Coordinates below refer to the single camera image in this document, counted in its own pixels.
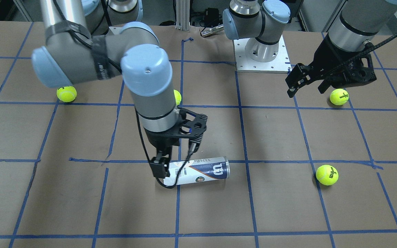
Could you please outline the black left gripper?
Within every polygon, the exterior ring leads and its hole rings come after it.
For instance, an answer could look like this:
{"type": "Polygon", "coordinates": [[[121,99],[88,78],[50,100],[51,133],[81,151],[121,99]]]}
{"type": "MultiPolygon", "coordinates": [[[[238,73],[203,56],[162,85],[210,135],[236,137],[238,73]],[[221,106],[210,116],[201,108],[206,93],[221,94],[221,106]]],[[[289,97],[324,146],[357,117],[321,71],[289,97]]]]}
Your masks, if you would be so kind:
{"type": "Polygon", "coordinates": [[[286,77],[289,98],[293,98],[303,86],[318,80],[322,80],[318,86],[320,94],[330,87],[341,89],[372,83],[377,77],[370,52],[377,48],[369,41],[360,51],[345,51],[327,35],[314,53],[314,60],[309,65],[297,63],[286,77]]]}

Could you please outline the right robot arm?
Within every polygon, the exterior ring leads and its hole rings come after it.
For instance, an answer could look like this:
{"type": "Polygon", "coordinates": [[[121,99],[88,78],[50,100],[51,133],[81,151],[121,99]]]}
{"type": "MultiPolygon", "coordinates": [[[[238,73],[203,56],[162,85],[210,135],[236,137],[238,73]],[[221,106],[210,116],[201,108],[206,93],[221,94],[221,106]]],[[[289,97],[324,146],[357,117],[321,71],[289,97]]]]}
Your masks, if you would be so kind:
{"type": "Polygon", "coordinates": [[[153,30],[142,22],[125,24],[117,35],[91,36],[80,0],[41,0],[45,46],[32,52],[32,65],[47,87],[60,88],[121,75],[156,156],[155,178],[170,175],[172,147],[189,139],[197,151],[207,116],[178,108],[172,66],[153,30]]]}

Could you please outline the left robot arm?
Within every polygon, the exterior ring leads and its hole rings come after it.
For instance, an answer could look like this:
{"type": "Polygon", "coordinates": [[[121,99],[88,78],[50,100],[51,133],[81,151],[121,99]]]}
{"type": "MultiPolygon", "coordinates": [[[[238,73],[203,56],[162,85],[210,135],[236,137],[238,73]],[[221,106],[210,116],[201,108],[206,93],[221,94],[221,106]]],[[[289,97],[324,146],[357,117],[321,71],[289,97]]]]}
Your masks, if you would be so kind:
{"type": "MultiPolygon", "coordinates": [[[[318,91],[365,86],[375,81],[370,53],[397,37],[379,44],[372,38],[397,11],[397,0],[349,0],[314,53],[313,61],[297,63],[286,77],[288,96],[320,80],[318,91]]],[[[232,0],[223,11],[223,26],[230,40],[248,38],[247,54],[254,61],[269,62],[290,19],[289,7],[280,0],[232,0]]]]}

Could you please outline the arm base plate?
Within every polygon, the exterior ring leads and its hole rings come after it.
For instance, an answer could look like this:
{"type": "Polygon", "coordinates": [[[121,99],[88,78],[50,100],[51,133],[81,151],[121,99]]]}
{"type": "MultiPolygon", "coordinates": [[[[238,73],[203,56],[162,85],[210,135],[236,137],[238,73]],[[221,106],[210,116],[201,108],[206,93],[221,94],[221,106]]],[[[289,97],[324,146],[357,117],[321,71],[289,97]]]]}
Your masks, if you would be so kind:
{"type": "Polygon", "coordinates": [[[288,73],[291,63],[283,36],[278,43],[266,45],[255,38],[233,40],[238,72],[288,73]]]}

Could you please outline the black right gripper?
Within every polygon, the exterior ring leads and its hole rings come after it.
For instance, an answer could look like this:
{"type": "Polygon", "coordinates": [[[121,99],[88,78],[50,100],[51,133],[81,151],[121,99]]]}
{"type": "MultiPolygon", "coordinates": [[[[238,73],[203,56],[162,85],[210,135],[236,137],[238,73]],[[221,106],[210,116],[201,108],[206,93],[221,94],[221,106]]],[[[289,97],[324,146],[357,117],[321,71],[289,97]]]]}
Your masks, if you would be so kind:
{"type": "Polygon", "coordinates": [[[159,119],[144,118],[144,129],[149,142],[156,148],[156,157],[150,160],[155,178],[170,177],[172,146],[178,146],[180,139],[188,139],[192,153],[198,151],[207,129],[208,116],[186,108],[174,108],[159,119]]]}

